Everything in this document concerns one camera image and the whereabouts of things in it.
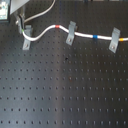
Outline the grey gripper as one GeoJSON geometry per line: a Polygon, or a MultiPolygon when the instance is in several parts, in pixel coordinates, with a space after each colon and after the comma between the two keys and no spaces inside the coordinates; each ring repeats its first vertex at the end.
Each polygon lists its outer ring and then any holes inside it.
{"type": "MultiPolygon", "coordinates": [[[[30,0],[11,0],[10,13],[13,14],[29,1],[30,0]]],[[[16,25],[18,26],[19,33],[22,33],[24,30],[24,15],[20,14],[16,16],[16,25]]]]}

